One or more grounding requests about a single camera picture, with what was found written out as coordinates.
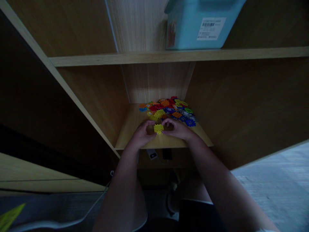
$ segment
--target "gray carpet floor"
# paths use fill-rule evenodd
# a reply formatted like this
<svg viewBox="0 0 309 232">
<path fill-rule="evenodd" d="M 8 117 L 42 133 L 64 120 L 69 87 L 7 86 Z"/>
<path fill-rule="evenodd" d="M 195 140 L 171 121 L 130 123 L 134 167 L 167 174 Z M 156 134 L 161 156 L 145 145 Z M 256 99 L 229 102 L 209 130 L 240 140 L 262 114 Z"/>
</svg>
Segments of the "gray carpet floor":
<svg viewBox="0 0 309 232">
<path fill-rule="evenodd" d="M 309 142 L 232 172 L 282 231 L 309 231 Z M 169 217 L 165 191 L 145 191 L 150 219 Z M 66 222 L 84 216 L 101 193 L 0 198 L 0 214 L 27 203 L 14 225 L 37 220 Z M 82 223 L 60 231 L 91 231 L 102 200 Z"/>
</svg>

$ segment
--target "left hand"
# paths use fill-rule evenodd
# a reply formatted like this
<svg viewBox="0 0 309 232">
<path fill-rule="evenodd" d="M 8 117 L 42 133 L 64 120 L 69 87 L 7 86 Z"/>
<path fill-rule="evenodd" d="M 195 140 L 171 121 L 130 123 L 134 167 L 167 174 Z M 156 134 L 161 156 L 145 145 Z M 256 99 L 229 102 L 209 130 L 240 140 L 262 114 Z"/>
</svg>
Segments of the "left hand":
<svg viewBox="0 0 309 232">
<path fill-rule="evenodd" d="M 146 128 L 148 125 L 154 125 L 154 124 L 155 121 L 152 120 L 148 120 L 145 121 L 144 123 L 141 123 L 134 132 L 127 146 L 133 146 L 137 149 L 140 149 L 142 146 L 146 145 L 150 140 L 153 140 L 156 137 L 157 133 L 148 135 L 146 132 Z"/>
</svg>

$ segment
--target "barcode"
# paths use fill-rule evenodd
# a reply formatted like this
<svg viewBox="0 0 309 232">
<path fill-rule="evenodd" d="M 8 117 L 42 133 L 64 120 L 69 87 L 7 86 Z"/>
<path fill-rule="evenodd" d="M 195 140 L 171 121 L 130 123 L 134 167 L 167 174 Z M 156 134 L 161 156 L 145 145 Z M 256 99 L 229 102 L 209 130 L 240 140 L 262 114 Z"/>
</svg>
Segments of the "barcode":
<svg viewBox="0 0 309 232">
<path fill-rule="evenodd" d="M 214 26 L 215 23 L 203 23 L 202 26 L 207 27 L 207 26 Z"/>
</svg>

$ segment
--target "pile of toy blocks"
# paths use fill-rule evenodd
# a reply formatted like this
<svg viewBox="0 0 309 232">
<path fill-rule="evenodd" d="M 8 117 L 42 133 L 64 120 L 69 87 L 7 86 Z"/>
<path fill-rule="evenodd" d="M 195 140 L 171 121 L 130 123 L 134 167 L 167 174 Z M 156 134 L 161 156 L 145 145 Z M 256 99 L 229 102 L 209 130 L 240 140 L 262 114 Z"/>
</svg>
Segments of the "pile of toy blocks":
<svg viewBox="0 0 309 232">
<path fill-rule="evenodd" d="M 188 127 L 196 126 L 196 117 L 193 111 L 188 108 L 188 104 L 181 101 L 176 96 L 169 99 L 160 99 L 158 102 L 152 101 L 146 104 L 140 104 L 141 112 L 147 111 L 150 120 L 166 119 L 167 117 L 180 120 Z"/>
</svg>

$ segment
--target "dark shorts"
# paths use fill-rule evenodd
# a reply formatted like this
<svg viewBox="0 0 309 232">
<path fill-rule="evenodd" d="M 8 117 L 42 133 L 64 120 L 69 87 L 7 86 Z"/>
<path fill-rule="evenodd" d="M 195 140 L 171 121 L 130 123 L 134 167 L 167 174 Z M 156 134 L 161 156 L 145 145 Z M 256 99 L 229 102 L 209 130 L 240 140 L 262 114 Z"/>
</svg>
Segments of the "dark shorts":
<svg viewBox="0 0 309 232">
<path fill-rule="evenodd" d="M 138 232 L 152 232 L 149 219 Z M 174 231 L 227 231 L 212 204 L 183 199 Z"/>
</svg>

